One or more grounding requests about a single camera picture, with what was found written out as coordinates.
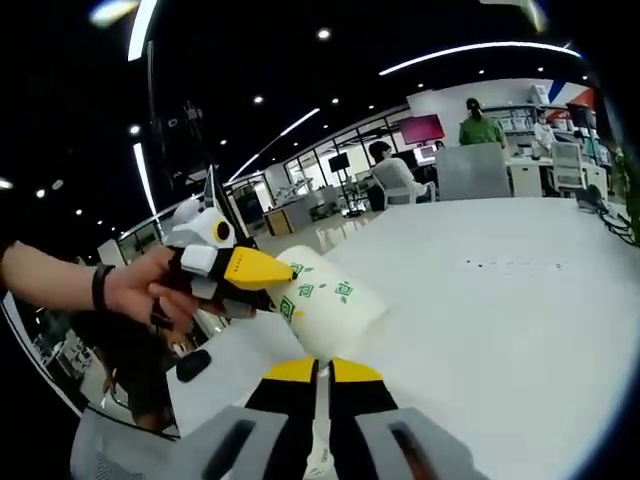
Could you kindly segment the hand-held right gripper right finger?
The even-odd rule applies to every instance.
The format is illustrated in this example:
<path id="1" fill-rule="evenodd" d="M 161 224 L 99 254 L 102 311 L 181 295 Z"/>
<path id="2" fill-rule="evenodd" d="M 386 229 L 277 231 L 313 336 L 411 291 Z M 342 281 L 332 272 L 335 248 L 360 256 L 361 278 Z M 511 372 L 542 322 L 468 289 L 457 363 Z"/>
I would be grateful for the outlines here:
<path id="1" fill-rule="evenodd" d="M 401 407 L 376 370 L 330 363 L 329 448 L 340 479 L 484 479 L 470 449 L 415 407 Z"/>

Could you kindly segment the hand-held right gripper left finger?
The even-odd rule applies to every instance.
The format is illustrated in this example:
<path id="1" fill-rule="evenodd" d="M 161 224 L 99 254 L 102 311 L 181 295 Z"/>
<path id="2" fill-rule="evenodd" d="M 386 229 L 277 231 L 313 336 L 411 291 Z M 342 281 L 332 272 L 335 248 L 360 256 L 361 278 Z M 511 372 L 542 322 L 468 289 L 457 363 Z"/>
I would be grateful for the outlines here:
<path id="1" fill-rule="evenodd" d="M 181 386 L 183 479 L 301 479 L 312 453 L 316 362 L 285 362 L 249 383 L 209 365 Z"/>

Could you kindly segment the person's left hand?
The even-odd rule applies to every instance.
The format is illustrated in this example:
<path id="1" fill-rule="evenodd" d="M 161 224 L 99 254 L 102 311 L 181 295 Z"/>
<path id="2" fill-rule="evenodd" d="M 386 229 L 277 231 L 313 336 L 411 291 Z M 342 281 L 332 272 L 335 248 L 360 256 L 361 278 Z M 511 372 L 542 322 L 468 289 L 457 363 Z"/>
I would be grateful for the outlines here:
<path id="1" fill-rule="evenodd" d="M 197 299 L 181 273 L 170 266 L 176 252 L 164 246 L 150 251 L 105 278 L 106 307 L 133 320 L 164 330 L 185 332 L 201 309 L 218 314 L 216 303 Z"/>

